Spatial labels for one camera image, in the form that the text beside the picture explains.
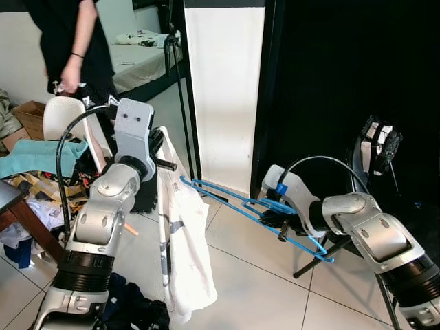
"blue clothing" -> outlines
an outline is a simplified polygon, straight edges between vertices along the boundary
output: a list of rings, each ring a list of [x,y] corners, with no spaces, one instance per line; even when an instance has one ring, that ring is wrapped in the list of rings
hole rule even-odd
[[[56,147],[58,141],[20,140],[7,157],[0,158],[0,179],[29,171],[56,174]],[[86,141],[66,142],[61,156],[63,177],[72,177],[76,161],[87,150]]]
[[[19,269],[28,268],[30,264],[30,250],[33,239],[19,242],[17,249],[3,245],[6,256],[19,264]]]

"person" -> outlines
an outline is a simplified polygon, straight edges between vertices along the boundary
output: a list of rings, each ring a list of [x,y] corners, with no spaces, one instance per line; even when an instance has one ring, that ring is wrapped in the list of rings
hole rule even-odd
[[[41,52],[48,77],[47,91],[81,100],[86,110],[110,105],[98,119],[111,150],[118,93],[113,65],[95,3],[98,0],[23,0],[41,30]]]

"black curtain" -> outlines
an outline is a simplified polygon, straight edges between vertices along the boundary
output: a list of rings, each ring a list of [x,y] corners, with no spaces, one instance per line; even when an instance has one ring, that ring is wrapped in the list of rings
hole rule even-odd
[[[0,12],[27,12],[21,0],[1,0]]]
[[[318,154],[343,160],[375,113],[404,134],[396,159],[403,193],[439,203],[438,2],[286,1],[273,102],[256,127],[266,138],[256,146],[254,187],[271,164]],[[321,198],[347,191],[346,173],[332,164],[298,173]]]

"teal towel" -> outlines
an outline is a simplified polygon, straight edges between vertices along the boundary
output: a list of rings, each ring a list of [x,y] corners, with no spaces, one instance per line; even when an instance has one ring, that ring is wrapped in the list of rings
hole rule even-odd
[[[56,174],[55,158],[58,141],[19,140],[7,157],[0,158],[0,179],[17,173],[44,171]],[[76,160],[86,151],[88,144],[64,143],[61,156],[63,177],[72,177]]]

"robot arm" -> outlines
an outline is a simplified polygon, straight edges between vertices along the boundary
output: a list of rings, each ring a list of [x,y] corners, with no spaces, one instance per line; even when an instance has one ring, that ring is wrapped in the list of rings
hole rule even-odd
[[[276,190],[284,168],[273,165],[263,180],[263,191]],[[300,230],[313,237],[325,232],[349,235],[371,269],[379,275],[414,329],[440,325],[440,270],[395,217],[383,213],[364,193],[314,197],[299,176],[284,179],[283,199],[297,209]]]
[[[34,329],[104,329],[98,316],[109,295],[124,218],[141,181],[155,173],[148,141],[152,117],[150,105],[121,100],[115,124],[116,163],[91,185],[90,199],[78,214]]]

